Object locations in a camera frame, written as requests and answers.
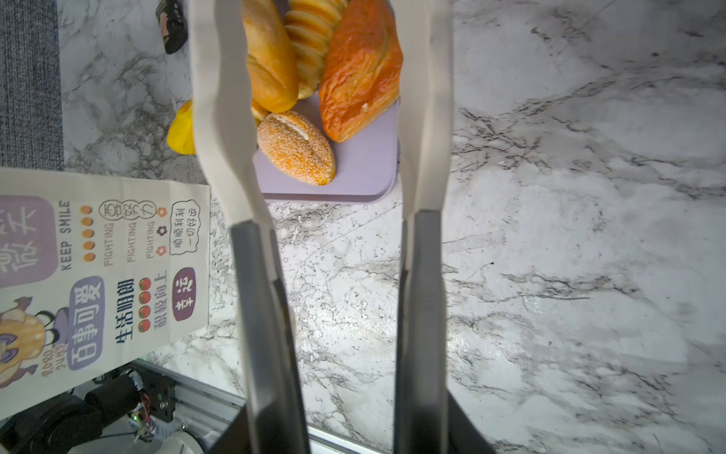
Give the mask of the white patterned paper bag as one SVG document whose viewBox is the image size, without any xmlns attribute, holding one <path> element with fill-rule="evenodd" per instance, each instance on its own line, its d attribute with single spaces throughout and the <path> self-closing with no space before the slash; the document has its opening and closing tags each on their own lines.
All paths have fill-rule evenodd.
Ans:
<svg viewBox="0 0 726 454">
<path fill-rule="evenodd" d="M 205 185 L 1 171 L 1 415 L 205 327 Z"/>
</svg>

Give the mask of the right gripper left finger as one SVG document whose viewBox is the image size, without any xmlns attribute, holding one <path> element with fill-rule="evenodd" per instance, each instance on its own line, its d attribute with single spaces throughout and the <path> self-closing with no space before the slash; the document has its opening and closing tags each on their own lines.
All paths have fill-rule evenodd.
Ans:
<svg viewBox="0 0 726 454">
<path fill-rule="evenodd" d="M 256 127 L 242 12 L 240 1 L 189 4 L 196 153 L 232 244 L 251 451 L 307 453 L 282 265 L 253 164 Z"/>
</svg>

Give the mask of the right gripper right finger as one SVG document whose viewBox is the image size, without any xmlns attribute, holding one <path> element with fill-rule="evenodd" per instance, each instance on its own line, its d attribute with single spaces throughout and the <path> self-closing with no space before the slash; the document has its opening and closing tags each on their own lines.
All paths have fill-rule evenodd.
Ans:
<svg viewBox="0 0 726 454">
<path fill-rule="evenodd" d="M 393 450 L 447 448 L 446 300 L 442 208 L 453 142 L 453 9 L 449 1 L 392 4 L 404 63 L 402 256 Z"/>
</svg>

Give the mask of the reddish brown croissant pastry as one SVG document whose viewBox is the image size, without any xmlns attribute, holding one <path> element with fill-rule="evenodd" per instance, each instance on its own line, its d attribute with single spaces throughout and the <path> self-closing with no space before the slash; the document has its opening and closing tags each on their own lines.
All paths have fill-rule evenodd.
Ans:
<svg viewBox="0 0 726 454">
<path fill-rule="evenodd" d="M 351 139 L 395 104 L 403 60 L 389 3 L 352 1 L 332 37 L 319 90 L 330 139 Z"/>
</svg>

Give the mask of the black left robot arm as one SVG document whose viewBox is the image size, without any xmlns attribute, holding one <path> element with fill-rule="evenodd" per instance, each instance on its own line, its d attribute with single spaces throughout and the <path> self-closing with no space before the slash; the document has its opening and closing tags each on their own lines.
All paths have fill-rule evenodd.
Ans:
<svg viewBox="0 0 726 454">
<path fill-rule="evenodd" d="M 19 412 L 1 425 L 3 453 L 67 453 L 96 440 L 130 437 L 150 443 L 175 410 L 176 382 L 147 367 L 127 365 Z"/>
</svg>

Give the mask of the long golden baguette loaf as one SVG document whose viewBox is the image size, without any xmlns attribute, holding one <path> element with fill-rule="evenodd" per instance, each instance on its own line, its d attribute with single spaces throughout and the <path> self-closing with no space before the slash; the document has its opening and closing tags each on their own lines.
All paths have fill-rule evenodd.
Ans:
<svg viewBox="0 0 726 454">
<path fill-rule="evenodd" d="M 274 3 L 242 2 L 247 69 L 253 100 L 272 113 L 289 111 L 299 96 L 296 53 Z"/>
</svg>

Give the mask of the sesame oval bread roll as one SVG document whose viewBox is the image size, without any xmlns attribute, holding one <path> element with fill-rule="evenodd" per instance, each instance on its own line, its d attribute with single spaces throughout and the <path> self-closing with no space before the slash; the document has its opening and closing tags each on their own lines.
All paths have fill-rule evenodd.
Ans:
<svg viewBox="0 0 726 454">
<path fill-rule="evenodd" d="M 337 175 L 329 141 L 300 113 L 270 113 L 257 129 L 257 142 L 277 169 L 299 182 L 323 187 Z"/>
</svg>

